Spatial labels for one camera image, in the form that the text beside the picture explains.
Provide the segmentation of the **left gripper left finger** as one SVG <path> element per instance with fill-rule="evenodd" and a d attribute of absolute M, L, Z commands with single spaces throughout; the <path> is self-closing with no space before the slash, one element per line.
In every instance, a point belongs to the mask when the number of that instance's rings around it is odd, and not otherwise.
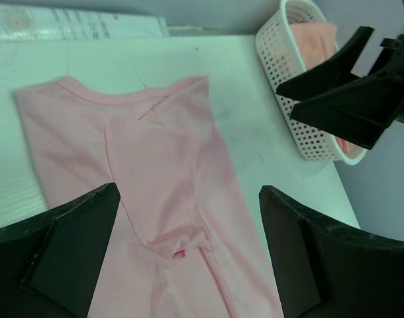
<path fill-rule="evenodd" d="M 108 183 L 0 228 L 0 317 L 87 317 L 119 201 Z"/>

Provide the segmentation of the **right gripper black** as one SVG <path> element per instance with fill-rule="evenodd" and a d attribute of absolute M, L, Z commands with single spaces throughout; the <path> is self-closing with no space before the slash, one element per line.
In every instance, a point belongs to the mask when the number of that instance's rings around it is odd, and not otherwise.
<path fill-rule="evenodd" d="M 301 101 L 292 119 L 368 150 L 392 122 L 404 124 L 404 33 L 382 40 L 389 56 L 382 69 L 359 79 L 352 73 L 373 32 L 359 27 L 331 58 L 278 85 L 278 95 Z"/>

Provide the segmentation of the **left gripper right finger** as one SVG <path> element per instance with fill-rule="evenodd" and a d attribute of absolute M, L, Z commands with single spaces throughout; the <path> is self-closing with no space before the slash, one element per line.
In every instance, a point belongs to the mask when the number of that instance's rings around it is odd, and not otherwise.
<path fill-rule="evenodd" d="M 404 317 L 404 242 L 306 207 L 273 186 L 260 212 L 286 317 Z"/>

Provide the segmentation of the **pink t shirt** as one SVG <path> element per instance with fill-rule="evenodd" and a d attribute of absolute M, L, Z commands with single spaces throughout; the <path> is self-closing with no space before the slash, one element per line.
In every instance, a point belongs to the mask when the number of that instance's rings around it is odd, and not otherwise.
<path fill-rule="evenodd" d="M 49 207 L 119 189 L 90 317 L 283 316 L 206 77 L 124 95 L 67 77 L 15 97 Z"/>

